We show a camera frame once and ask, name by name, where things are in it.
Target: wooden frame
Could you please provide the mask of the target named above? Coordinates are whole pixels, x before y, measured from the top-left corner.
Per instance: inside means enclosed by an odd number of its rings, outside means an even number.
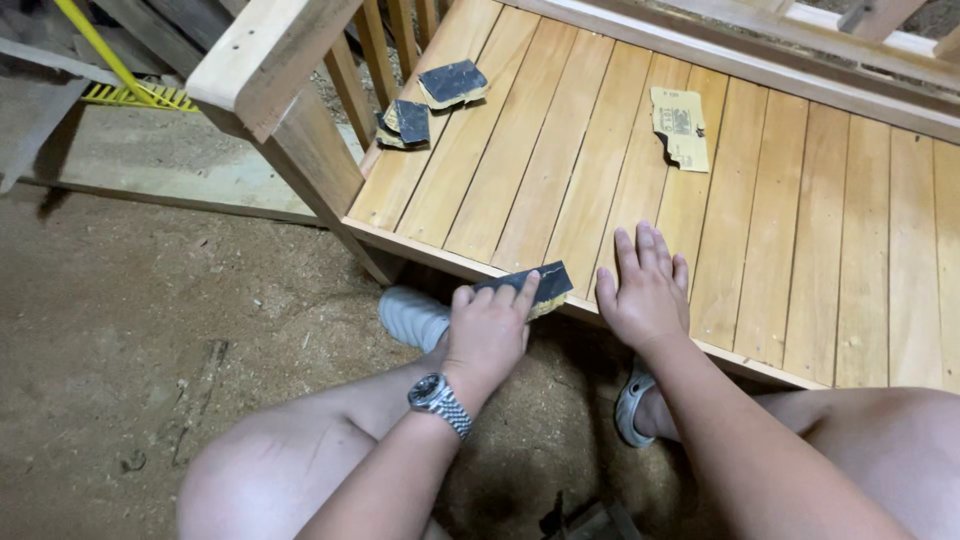
[[[462,3],[453,4],[450,12]],[[892,34],[909,15],[900,3],[880,2],[888,7],[869,16],[863,12],[830,15],[794,6],[790,0],[664,0],[682,12],[620,0],[503,3],[918,134],[960,142],[960,98],[862,67],[960,90],[960,66],[954,63],[960,41],[957,32],[939,44]],[[428,44],[437,32],[434,5],[430,0],[417,1],[418,37],[413,35],[409,5],[400,0],[388,5],[401,70],[412,86],[422,59],[431,55]],[[732,33],[688,12],[838,55],[856,65],[818,60],[807,52]],[[370,145],[372,112],[357,87],[342,37],[351,19],[358,27],[383,108],[397,94],[373,0],[253,0],[210,49],[187,90],[221,130],[252,141],[379,282],[390,283],[404,259],[474,281],[504,275],[494,266],[348,217],[382,152],[371,146],[359,167],[352,161],[308,77],[325,59],[358,139]],[[420,63],[418,44],[423,50]],[[600,324],[592,302],[569,298],[563,310]],[[825,387],[704,341],[697,343],[729,371],[792,387]]]

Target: foot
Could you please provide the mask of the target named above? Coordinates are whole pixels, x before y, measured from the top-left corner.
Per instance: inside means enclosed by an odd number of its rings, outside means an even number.
[[[450,308],[406,286],[387,289],[377,308],[380,322],[397,341],[430,353],[450,326]]]
[[[616,401],[616,428],[623,440],[634,448],[646,448],[654,442],[654,436],[644,433],[636,425],[640,402],[648,390],[655,387],[654,378],[643,369],[642,361],[634,358],[634,371],[627,380]]]

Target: white sandal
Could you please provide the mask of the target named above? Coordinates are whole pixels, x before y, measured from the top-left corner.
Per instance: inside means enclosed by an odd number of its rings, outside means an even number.
[[[634,356],[634,371],[620,392],[620,399],[616,400],[616,430],[620,432],[623,440],[634,448],[646,448],[657,438],[642,435],[634,427],[634,416],[636,407],[640,405],[640,397],[656,384],[654,377],[641,366],[642,361]]]

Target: left hand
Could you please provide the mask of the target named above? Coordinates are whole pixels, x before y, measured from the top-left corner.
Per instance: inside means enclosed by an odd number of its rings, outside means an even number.
[[[444,373],[471,417],[523,357],[530,333],[526,318],[539,284],[535,270],[519,293],[511,285],[495,293],[492,287],[474,292],[464,285],[453,293]]]

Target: silver watch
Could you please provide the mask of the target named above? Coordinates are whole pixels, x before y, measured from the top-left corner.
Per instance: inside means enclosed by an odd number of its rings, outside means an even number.
[[[452,426],[460,440],[466,440],[473,427],[470,415],[453,396],[453,388],[446,383],[443,373],[430,373],[420,379],[407,394],[410,407],[439,415]]]

